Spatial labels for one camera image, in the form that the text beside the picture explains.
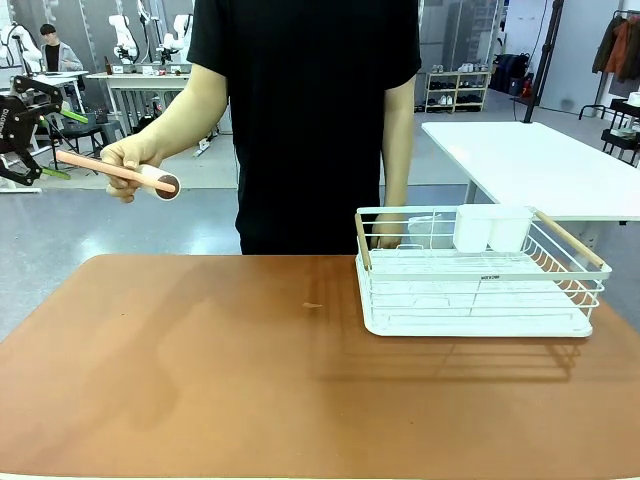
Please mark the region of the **person's left hand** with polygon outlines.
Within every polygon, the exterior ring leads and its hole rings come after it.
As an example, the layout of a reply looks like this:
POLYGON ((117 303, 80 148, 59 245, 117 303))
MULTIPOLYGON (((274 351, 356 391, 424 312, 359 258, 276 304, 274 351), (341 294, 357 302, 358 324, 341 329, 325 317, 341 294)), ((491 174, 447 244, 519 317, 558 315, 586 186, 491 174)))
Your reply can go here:
POLYGON ((379 214, 372 226, 369 241, 371 249, 396 249, 403 240, 405 216, 401 214, 379 214))

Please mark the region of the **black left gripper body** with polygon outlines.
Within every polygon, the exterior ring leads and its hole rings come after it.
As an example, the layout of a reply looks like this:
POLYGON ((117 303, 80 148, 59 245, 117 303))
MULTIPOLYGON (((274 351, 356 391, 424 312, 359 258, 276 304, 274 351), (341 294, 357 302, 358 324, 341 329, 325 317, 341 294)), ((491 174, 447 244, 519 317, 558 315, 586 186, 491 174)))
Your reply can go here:
POLYGON ((16 96, 1 96, 1 152, 26 150, 37 122, 38 114, 16 96))

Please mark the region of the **person's right hand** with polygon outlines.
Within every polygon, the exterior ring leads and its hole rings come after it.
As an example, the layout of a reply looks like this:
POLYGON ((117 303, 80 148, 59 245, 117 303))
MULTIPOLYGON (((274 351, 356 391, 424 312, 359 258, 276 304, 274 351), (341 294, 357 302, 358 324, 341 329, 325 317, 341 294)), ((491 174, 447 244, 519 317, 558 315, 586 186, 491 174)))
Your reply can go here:
MULTIPOLYGON (((163 151, 157 139, 142 132, 106 146, 101 151, 101 160, 130 170, 136 170, 140 164, 159 167, 163 160, 163 151)), ((139 186, 140 184, 133 180, 110 176, 107 192, 123 203, 131 203, 139 186)))

